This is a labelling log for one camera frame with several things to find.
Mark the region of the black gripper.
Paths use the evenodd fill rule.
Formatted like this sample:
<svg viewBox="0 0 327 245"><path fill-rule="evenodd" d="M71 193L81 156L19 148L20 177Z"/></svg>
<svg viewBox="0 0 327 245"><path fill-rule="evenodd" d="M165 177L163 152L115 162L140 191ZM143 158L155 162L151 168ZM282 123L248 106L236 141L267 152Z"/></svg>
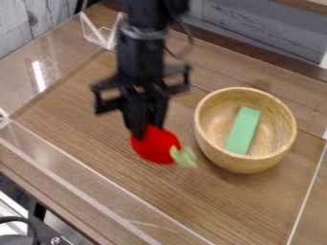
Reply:
<svg viewBox="0 0 327 245"><path fill-rule="evenodd" d="M131 30L117 32L117 72L91 86L95 95L95 113L123 110L124 124L141 140L147 124L164 127L168 97L189 86L187 63L164 64L164 36L141 36Z"/></svg>

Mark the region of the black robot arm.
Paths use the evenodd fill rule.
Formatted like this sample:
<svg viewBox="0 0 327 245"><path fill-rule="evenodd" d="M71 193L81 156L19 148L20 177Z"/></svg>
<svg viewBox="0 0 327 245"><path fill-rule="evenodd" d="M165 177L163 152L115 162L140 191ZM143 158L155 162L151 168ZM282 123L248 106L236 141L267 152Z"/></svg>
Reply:
<svg viewBox="0 0 327 245"><path fill-rule="evenodd" d="M169 97L189 88L191 65L167 65L164 38L189 0L125 0L117 25L116 73L91 85L97 114L119 110L125 127L141 139L147 126L164 126Z"/></svg>

